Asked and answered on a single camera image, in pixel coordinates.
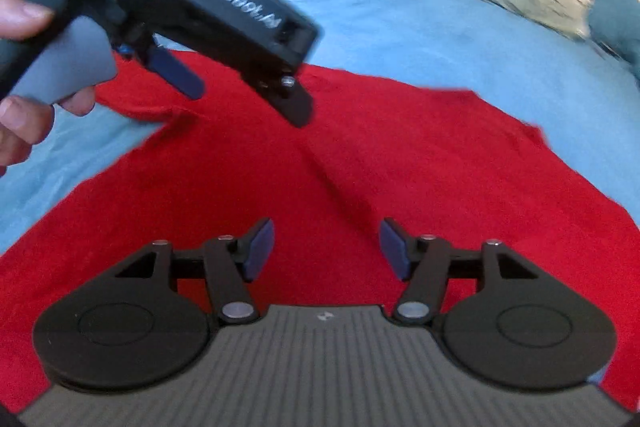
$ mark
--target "ribbed surface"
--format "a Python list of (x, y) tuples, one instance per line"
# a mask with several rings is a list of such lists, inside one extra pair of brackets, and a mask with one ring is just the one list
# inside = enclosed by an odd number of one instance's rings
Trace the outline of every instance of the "ribbed surface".
[(482, 384), (426, 330), (395, 327), (376, 307), (271, 307), (255, 325), (223, 330), (172, 381), (111, 397), (54, 387), (21, 419), (28, 427), (617, 427), (629, 416), (595, 387), (527, 396)]

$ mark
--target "human hand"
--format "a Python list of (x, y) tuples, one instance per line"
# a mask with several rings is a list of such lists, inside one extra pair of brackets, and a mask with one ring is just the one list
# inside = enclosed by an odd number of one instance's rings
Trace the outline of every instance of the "human hand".
[[(0, 38), (23, 40), (49, 25), (53, 13), (23, 0), (0, 0)], [(91, 112), (95, 105), (93, 87), (84, 88), (60, 105), (76, 116)], [(24, 162), (32, 146), (42, 142), (53, 127), (51, 105), (8, 96), (0, 102), (0, 176), (10, 165)]]

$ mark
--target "metal screw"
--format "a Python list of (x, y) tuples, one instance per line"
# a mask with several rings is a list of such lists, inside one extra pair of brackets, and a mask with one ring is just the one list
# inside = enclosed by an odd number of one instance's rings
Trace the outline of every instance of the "metal screw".
[(229, 302), (222, 306), (222, 314), (230, 319), (247, 319), (254, 314), (254, 307), (248, 302)]
[(293, 78), (292, 76), (283, 76), (282, 85), (284, 87), (293, 87), (296, 85), (296, 79)]
[(429, 307), (422, 302), (408, 301), (398, 306), (398, 313), (406, 319), (423, 319), (429, 315)]

